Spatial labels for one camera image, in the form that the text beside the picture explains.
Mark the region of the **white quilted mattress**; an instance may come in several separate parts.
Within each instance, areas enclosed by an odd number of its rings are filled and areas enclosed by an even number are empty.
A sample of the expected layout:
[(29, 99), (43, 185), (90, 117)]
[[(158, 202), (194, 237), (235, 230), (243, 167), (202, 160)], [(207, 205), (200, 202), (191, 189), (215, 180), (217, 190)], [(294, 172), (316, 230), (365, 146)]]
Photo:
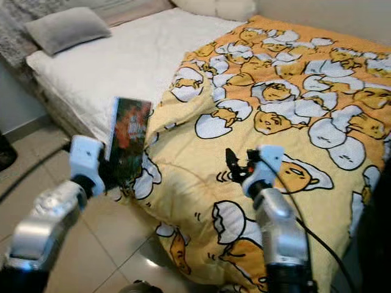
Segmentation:
[(26, 62), (100, 140), (117, 96), (158, 103), (184, 56), (238, 27), (237, 21), (167, 9), (111, 28), (112, 35)]

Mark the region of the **yellow egg cartoon quilt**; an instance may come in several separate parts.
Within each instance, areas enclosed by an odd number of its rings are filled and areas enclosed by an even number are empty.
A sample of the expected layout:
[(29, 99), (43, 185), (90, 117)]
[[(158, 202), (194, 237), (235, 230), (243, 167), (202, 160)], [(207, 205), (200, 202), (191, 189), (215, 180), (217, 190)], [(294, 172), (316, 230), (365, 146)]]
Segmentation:
[(199, 284), (266, 292), (252, 199), (225, 162), (257, 145), (284, 148), (274, 185), (344, 252), (391, 158), (391, 45), (254, 16), (185, 55), (130, 195)]

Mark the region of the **dark robot leg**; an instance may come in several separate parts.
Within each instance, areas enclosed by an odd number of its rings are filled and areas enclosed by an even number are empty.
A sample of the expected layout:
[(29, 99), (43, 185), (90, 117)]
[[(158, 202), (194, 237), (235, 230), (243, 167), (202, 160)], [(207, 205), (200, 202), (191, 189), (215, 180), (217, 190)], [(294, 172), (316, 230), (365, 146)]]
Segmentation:
[(118, 293), (163, 293), (160, 288), (146, 281), (137, 280), (121, 288)]

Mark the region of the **cream bolster pillow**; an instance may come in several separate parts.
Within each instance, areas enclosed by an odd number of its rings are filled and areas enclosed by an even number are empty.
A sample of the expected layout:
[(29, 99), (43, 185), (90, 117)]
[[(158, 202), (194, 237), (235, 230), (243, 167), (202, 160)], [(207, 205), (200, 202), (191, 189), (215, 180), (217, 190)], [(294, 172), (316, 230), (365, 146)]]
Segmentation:
[(199, 15), (231, 21), (248, 21), (257, 16), (255, 0), (169, 0), (176, 7)]

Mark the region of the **grey plush pillow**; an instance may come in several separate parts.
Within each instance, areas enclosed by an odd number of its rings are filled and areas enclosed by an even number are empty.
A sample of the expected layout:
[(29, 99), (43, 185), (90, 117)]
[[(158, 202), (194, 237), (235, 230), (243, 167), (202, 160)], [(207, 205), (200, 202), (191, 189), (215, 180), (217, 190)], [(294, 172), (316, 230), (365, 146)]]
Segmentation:
[(34, 42), (48, 55), (81, 43), (112, 35), (106, 22), (92, 9), (75, 7), (43, 16), (24, 25)]

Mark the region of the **grey knit blanket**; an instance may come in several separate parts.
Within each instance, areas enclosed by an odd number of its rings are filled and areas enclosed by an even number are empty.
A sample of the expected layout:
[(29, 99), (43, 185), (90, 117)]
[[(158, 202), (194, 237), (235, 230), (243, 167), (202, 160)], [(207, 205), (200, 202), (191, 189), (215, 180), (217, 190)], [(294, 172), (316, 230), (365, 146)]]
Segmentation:
[(8, 64), (17, 71), (23, 71), (26, 68), (25, 58), (38, 50), (25, 23), (69, 8), (69, 0), (2, 0), (1, 48)]

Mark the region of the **dark red cover book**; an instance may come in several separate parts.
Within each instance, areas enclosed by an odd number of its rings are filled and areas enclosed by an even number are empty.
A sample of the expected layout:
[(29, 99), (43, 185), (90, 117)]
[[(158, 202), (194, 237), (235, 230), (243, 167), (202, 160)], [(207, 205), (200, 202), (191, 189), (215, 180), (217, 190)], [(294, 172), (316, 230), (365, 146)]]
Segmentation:
[(109, 142), (108, 160), (129, 159), (129, 180), (142, 168), (147, 137), (150, 101), (118, 97), (115, 100), (114, 131)]

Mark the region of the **black waste bin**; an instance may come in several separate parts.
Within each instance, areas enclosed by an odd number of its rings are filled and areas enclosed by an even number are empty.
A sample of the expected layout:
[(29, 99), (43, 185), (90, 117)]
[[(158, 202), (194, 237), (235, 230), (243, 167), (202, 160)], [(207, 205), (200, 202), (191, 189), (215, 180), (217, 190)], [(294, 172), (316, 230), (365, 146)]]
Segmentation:
[(18, 153), (9, 142), (9, 139), (5, 135), (0, 136), (0, 172), (11, 167), (17, 158)]

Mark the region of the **taupe headboard cushion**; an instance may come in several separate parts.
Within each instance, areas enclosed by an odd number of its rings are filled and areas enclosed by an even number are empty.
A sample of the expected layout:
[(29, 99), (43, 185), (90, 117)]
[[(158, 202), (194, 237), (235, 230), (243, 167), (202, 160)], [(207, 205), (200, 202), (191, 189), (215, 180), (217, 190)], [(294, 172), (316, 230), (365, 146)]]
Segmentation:
[(174, 8), (170, 0), (67, 0), (67, 3), (92, 9), (109, 27)]

